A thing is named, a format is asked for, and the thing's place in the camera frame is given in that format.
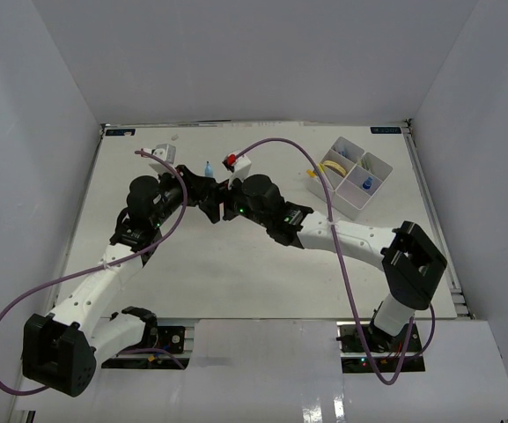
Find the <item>light blue marker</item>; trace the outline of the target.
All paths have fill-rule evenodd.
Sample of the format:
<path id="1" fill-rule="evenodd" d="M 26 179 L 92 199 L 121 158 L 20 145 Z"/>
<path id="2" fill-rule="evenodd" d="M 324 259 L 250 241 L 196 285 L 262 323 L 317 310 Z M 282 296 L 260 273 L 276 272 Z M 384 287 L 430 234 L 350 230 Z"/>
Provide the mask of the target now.
<path id="1" fill-rule="evenodd" d="M 205 165 L 205 168 L 204 168 L 204 176 L 208 177 L 208 178 L 213 178 L 214 177 L 213 169 L 211 167 L 211 164 L 208 161 L 206 162 L 206 165 Z"/>

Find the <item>blue capped small marker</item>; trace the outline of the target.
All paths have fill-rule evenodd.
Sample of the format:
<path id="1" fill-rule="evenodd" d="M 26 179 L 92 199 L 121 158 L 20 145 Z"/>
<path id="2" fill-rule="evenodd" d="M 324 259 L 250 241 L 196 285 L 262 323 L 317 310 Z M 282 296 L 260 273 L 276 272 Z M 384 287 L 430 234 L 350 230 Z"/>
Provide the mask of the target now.
<path id="1" fill-rule="evenodd" d="M 373 178 L 369 176 L 362 183 L 362 188 L 365 190 L 369 190 L 372 187 L 372 184 L 373 184 Z"/>

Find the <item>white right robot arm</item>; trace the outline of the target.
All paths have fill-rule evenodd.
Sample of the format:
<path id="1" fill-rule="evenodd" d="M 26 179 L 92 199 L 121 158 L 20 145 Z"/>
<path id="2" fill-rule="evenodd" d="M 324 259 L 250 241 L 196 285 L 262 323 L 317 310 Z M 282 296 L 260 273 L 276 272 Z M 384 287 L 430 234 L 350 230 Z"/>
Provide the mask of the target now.
<path id="1" fill-rule="evenodd" d="M 382 352 L 400 343 L 415 312 L 428 309 L 447 266 L 445 256 L 418 224 L 405 221 L 398 228 L 384 228 L 331 222 L 322 213 L 284 200 L 279 188 L 263 174 L 228 184 L 224 219 L 238 216 L 263 226 L 281 245 L 339 251 L 383 271 L 389 294 L 364 331 Z"/>

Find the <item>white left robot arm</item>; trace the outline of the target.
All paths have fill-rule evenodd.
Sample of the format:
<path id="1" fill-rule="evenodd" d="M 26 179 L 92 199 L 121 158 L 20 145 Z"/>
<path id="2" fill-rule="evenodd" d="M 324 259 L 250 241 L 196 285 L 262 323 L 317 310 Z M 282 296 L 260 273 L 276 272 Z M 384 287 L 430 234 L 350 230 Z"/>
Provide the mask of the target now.
<path id="1" fill-rule="evenodd" d="M 227 187 L 227 182 L 193 174 L 183 165 L 159 176 L 134 179 L 99 265 L 67 299 L 45 315 L 34 314 L 26 321 L 23 376 L 77 397 L 96 369 L 117 353 L 159 352 L 161 332 L 150 310 L 129 306 L 108 323 L 99 320 L 165 239 L 162 225 L 189 206 L 198 206 L 211 220 L 217 220 L 220 198 Z"/>

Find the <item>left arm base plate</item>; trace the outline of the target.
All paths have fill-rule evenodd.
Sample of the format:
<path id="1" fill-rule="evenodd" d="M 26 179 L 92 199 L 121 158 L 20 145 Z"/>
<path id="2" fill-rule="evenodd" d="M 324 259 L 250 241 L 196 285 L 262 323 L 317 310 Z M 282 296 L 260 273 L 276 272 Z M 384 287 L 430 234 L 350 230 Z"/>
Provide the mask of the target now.
<path id="1" fill-rule="evenodd" d="M 101 367 L 125 370 L 183 370 L 188 366 L 194 347 L 195 330 L 185 326 L 159 326 L 152 332 L 154 351 L 121 354 Z"/>

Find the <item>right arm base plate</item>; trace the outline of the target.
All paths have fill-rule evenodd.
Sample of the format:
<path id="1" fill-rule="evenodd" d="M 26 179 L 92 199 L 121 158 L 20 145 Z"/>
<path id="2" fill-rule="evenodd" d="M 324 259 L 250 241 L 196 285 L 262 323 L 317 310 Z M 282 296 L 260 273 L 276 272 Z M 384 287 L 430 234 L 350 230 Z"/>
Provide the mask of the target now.
<path id="1" fill-rule="evenodd" d="M 363 324 L 362 329 L 379 371 L 388 375 L 393 374 L 401 357 L 408 325 L 404 325 L 402 332 L 396 338 L 386 342 L 371 339 L 368 332 L 369 324 Z M 345 375 L 373 373 L 354 323 L 339 324 L 336 341 L 339 343 L 342 372 Z M 401 367 L 402 373 L 423 373 L 426 370 L 423 357 L 414 358 L 414 355 L 419 353 L 422 348 L 422 339 L 416 325 L 414 325 Z"/>

